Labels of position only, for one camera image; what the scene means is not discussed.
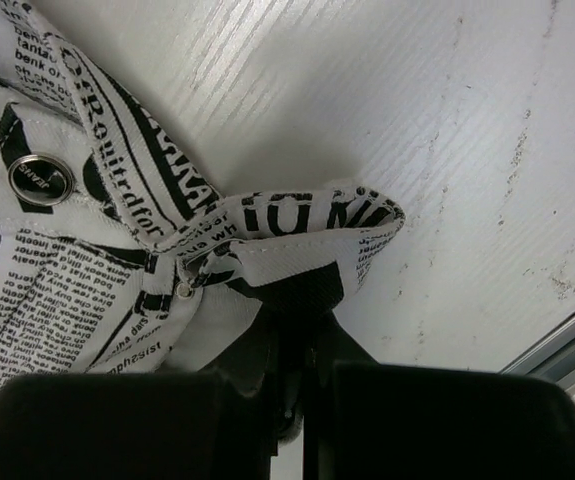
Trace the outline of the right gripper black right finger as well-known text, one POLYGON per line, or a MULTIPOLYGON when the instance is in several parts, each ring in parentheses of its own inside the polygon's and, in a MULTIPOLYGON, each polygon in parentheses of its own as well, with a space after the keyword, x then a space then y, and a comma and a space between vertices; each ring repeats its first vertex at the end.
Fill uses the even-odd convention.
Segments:
POLYGON ((575 404, 529 376, 382 364, 309 322, 307 479, 575 479, 575 404))

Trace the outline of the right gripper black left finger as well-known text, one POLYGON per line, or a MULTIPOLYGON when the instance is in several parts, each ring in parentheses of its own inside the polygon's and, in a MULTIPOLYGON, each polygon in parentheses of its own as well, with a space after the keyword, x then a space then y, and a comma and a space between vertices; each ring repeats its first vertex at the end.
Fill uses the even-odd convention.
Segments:
POLYGON ((0 390, 0 479, 266 479, 275 331, 263 306, 196 373, 25 375, 0 390))

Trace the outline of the newspaper print trousers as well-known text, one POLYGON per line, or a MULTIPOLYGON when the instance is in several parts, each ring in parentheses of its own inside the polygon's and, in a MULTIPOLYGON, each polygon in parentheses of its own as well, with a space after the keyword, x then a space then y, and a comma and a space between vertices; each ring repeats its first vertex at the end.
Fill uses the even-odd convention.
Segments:
POLYGON ((355 184, 221 196, 28 1, 0 1, 0 390, 24 374, 195 372, 254 292, 330 267, 334 308, 405 221, 355 184))

